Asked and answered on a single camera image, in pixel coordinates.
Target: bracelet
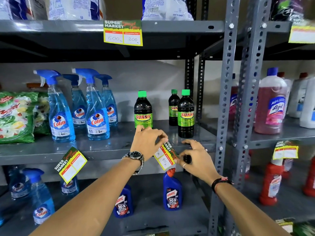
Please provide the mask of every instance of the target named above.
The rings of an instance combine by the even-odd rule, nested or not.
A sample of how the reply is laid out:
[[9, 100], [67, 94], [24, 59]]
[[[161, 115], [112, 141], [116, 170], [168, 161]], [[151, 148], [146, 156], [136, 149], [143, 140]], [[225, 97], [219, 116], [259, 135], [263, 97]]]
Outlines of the bracelet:
[[218, 183], [229, 183], [230, 185], [233, 185], [233, 184], [234, 184], [233, 181], [229, 180], [227, 177], [218, 178], [218, 179], [216, 179], [216, 180], [212, 183], [212, 185], [211, 185], [211, 188], [212, 188], [212, 190], [213, 190], [214, 193], [216, 193], [216, 192], [215, 192], [215, 186], [216, 186]]

